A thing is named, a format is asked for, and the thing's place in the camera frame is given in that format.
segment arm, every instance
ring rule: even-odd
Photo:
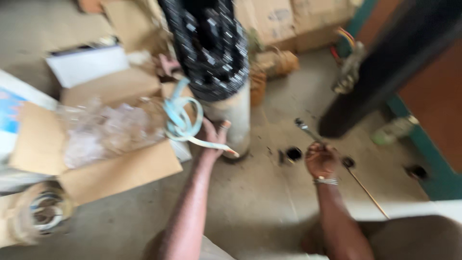
[[[314,178],[334,179],[340,165],[338,154],[331,146],[325,148],[312,144],[305,158],[307,168]],[[343,204],[337,185],[316,184],[321,226],[331,260],[373,260],[369,242]]]
[[[226,132],[230,126],[226,121],[218,134],[210,121],[204,119],[208,142],[225,143]],[[178,199],[172,216],[165,229],[158,259],[197,260],[201,252],[207,211],[207,192],[213,165],[223,151],[203,149],[196,158],[191,174]]]

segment open cardboard box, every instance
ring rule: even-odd
[[[99,96],[105,105],[135,105],[143,96],[162,96],[157,77],[131,68],[65,89],[64,105]],[[9,167],[56,176],[76,205],[88,203],[182,171],[168,140],[113,159],[68,169],[63,162],[66,133],[53,111],[26,102]]]

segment white cylinder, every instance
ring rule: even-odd
[[[211,121],[231,121],[226,144],[239,154],[239,158],[246,155],[250,146],[250,82],[247,80],[239,92],[227,99],[214,102],[199,101],[204,108],[204,114]],[[224,152],[223,156],[236,159],[228,152]]]

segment blue printed label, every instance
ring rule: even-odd
[[[0,130],[16,134],[19,109],[26,99],[0,87]]]

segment red wire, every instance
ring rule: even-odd
[[[343,29],[342,27],[339,27],[340,30],[342,30],[344,33],[346,33],[346,35],[348,35],[348,37],[350,37],[353,41],[354,41],[354,38],[353,36],[351,36],[351,34],[349,32],[347,32],[345,29]]]
[[[337,54],[337,50],[335,49],[334,46],[331,46],[330,47],[330,53],[332,53],[332,56],[334,56],[334,59],[335,61],[340,64],[341,63],[341,59],[340,59],[340,56]]]

